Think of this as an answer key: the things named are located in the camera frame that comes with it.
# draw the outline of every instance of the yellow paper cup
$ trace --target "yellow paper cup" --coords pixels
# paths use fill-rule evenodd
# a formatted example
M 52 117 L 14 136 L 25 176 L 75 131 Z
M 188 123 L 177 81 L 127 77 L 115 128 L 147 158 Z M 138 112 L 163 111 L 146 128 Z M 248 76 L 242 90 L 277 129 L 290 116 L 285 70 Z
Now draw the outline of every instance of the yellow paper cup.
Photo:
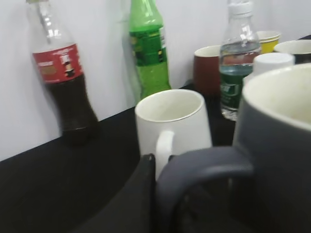
M 257 34 L 261 43 L 262 54 L 273 52 L 281 37 L 281 33 L 276 31 L 261 31 L 257 32 Z

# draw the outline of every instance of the red label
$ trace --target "red label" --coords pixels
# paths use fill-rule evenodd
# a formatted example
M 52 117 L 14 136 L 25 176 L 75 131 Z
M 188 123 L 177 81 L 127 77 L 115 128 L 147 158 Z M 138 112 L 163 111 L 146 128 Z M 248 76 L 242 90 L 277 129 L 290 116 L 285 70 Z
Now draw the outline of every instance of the red label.
M 33 55 L 46 83 L 61 83 L 83 74 L 77 45 Z

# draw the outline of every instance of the white bottle cap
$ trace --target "white bottle cap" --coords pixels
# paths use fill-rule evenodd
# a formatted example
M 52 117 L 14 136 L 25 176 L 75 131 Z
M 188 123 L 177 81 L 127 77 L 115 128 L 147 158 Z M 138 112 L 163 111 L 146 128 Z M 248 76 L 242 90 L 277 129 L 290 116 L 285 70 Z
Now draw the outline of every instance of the white bottle cap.
M 254 4 L 251 1 L 242 1 L 229 4 L 231 16 L 248 17 L 253 14 Z
M 295 57 L 291 54 L 272 52 L 259 55 L 254 59 L 253 73 L 244 78 L 244 84 L 262 73 L 293 65 L 295 65 Z

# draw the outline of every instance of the dark brown soda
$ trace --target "dark brown soda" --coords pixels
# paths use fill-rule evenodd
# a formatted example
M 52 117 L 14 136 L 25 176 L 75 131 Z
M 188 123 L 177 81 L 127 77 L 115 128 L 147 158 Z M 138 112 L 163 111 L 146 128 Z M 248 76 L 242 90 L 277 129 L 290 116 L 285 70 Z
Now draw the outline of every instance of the dark brown soda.
M 99 134 L 98 119 L 86 93 L 85 75 L 46 84 L 58 109 L 62 138 L 69 145 L 83 145 Z

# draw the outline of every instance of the gray mug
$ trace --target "gray mug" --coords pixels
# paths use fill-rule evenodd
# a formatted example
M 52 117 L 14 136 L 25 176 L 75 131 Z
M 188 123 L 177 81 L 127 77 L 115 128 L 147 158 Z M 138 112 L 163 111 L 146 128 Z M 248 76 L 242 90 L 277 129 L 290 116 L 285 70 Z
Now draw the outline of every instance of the gray mug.
M 164 168 L 156 188 L 162 232 L 189 188 L 218 178 L 232 178 L 233 202 L 259 232 L 311 232 L 310 64 L 246 85 L 232 147 L 188 152 Z

